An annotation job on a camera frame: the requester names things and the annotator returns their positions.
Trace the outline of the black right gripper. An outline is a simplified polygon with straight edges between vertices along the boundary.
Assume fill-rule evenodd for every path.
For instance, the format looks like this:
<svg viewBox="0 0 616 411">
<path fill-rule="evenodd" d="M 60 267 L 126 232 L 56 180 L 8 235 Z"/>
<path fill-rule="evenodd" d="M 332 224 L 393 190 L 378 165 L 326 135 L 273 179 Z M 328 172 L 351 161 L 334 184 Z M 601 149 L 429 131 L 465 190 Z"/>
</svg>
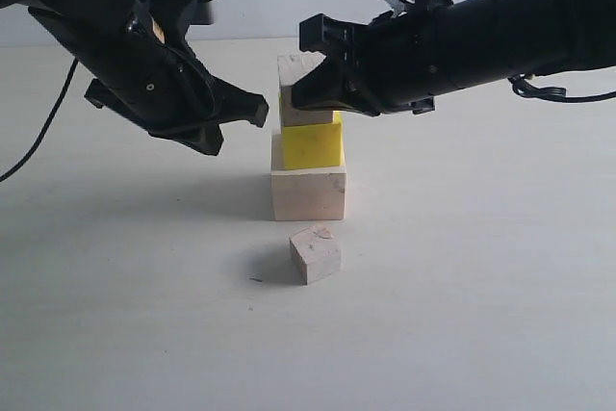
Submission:
<svg viewBox="0 0 616 411">
<path fill-rule="evenodd" d="M 299 48 L 324 60 L 302 84 L 295 106 L 382 116 L 434 109 L 435 97 L 481 83 L 481 13 L 474 1 L 390 13 L 368 24 L 324 13 L 299 25 Z"/>
</svg>

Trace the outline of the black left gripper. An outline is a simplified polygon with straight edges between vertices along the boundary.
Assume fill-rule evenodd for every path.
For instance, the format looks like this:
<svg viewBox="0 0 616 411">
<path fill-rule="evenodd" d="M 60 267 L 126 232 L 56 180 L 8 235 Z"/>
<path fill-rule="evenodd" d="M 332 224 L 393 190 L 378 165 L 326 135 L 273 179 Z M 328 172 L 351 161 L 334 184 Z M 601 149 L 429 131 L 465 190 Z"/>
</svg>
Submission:
<svg viewBox="0 0 616 411">
<path fill-rule="evenodd" d="M 213 76 L 186 37 L 160 43 L 139 0 L 35 0 L 29 13 L 92 74 L 88 101 L 154 138 L 216 156 L 221 124 L 266 124 L 263 95 Z"/>
</svg>

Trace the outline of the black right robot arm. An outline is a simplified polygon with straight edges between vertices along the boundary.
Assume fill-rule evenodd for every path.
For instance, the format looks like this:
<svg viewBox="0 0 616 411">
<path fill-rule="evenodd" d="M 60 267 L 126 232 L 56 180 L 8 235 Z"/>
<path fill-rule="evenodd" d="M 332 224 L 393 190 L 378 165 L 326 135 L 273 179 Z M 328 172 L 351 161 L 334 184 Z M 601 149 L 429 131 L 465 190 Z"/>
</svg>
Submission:
<svg viewBox="0 0 616 411">
<path fill-rule="evenodd" d="M 615 64 L 615 0 L 396 0 L 367 24 L 317 14 L 299 48 L 323 61 L 291 89 L 305 112 L 431 112 L 437 96 L 507 80 L 523 98 L 565 103 L 534 76 Z"/>
</svg>

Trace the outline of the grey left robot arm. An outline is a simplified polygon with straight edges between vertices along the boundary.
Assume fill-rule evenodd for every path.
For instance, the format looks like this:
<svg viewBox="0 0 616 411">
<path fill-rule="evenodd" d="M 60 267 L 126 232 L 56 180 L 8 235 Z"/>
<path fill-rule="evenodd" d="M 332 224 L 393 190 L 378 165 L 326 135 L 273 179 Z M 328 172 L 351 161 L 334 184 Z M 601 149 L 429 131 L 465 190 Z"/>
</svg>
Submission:
<svg viewBox="0 0 616 411">
<path fill-rule="evenodd" d="M 258 128 L 266 99 L 213 75 L 186 40 L 215 0 L 1 0 L 22 5 L 93 76 L 85 93 L 153 138 L 216 156 L 225 123 Z"/>
</svg>

